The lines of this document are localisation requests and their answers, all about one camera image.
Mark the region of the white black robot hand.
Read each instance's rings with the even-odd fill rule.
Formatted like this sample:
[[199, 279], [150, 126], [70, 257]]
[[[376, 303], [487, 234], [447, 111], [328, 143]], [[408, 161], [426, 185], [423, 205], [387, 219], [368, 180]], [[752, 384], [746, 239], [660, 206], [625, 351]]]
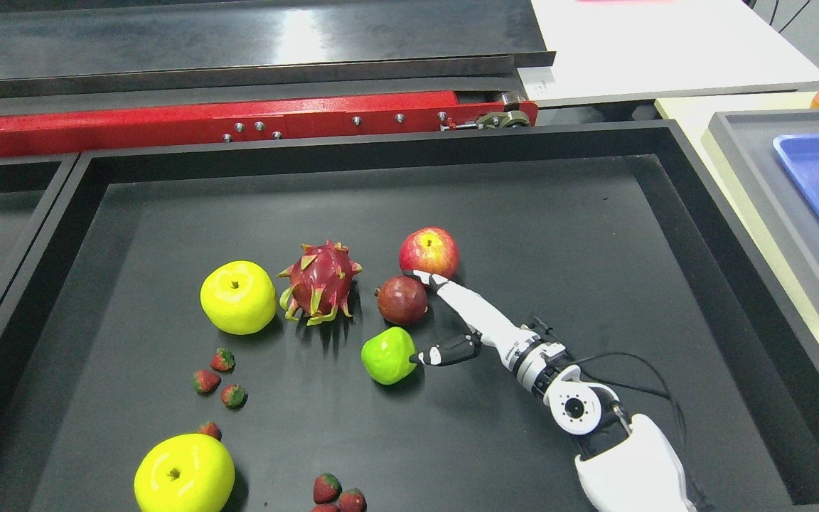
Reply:
[[535, 344], [534, 331], [511, 323], [480, 294], [445, 276], [424, 271], [406, 271], [404, 275], [428, 286], [469, 328], [469, 334], [458, 341], [412, 354], [407, 358], [410, 363], [450, 366], [478, 356], [481, 346], [488, 346], [497, 350], [501, 363], [511, 373], [519, 370], [526, 351]]

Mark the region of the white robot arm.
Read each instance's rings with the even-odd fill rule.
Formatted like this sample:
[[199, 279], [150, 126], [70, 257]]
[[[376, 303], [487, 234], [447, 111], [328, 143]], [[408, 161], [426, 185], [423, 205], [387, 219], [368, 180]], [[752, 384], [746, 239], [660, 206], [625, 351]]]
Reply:
[[656, 422], [631, 414], [605, 383], [586, 381], [559, 341], [518, 327], [507, 369], [571, 435], [583, 493], [598, 511], [695, 511], [680, 458]]

